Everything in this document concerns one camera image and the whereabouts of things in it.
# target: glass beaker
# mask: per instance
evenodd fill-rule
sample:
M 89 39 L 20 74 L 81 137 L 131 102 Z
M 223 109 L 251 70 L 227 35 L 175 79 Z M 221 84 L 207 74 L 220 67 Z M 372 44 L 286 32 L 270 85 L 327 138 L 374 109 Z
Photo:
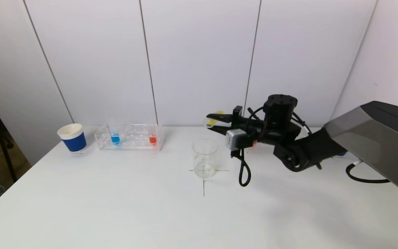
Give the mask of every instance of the glass beaker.
M 193 145 L 193 171 L 201 178 L 210 178 L 216 173 L 218 151 L 217 144 L 211 140 L 202 138 L 196 140 Z

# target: white wall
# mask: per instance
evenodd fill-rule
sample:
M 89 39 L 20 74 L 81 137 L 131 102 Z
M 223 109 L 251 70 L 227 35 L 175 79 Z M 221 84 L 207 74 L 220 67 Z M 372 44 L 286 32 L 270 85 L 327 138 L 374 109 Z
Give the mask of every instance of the white wall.
M 308 125 L 329 121 L 375 3 L 262 0 L 246 107 L 288 94 Z
M 398 105 L 398 0 L 379 0 L 333 114 L 370 101 Z
M 139 0 L 26 0 L 73 120 L 156 123 Z
M 0 118 L 31 164 L 72 120 L 22 1 L 0 1 Z
M 200 125 L 244 105 L 259 0 L 144 0 L 159 123 Z

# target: yellow object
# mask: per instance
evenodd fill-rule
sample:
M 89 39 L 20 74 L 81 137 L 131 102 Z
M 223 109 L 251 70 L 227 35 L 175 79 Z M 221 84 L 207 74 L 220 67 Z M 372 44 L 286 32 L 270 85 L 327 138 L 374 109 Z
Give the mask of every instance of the yellow object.
M 216 113 L 216 114 L 224 114 L 223 111 L 216 111 L 215 113 Z M 215 126 L 215 124 L 217 123 L 217 120 L 211 119 L 211 118 L 206 118 L 205 123 L 206 123 L 205 126 L 206 126 L 207 128 L 211 128 L 211 127 Z

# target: blue label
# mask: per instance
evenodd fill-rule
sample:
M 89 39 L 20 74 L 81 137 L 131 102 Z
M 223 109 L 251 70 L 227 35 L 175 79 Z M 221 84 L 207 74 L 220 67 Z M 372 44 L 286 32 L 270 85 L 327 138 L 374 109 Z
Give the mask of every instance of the blue label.
M 67 145 L 68 150 L 71 152 L 80 151 L 87 145 L 84 137 L 84 132 L 73 139 L 62 141 L 64 141 L 65 145 Z

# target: gray arm casing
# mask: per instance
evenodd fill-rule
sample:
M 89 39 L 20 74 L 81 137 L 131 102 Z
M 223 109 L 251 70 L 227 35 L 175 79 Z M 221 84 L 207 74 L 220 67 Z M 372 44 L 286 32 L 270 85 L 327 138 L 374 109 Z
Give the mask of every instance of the gray arm casing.
M 324 128 L 336 143 L 398 186 L 398 106 L 373 101 Z

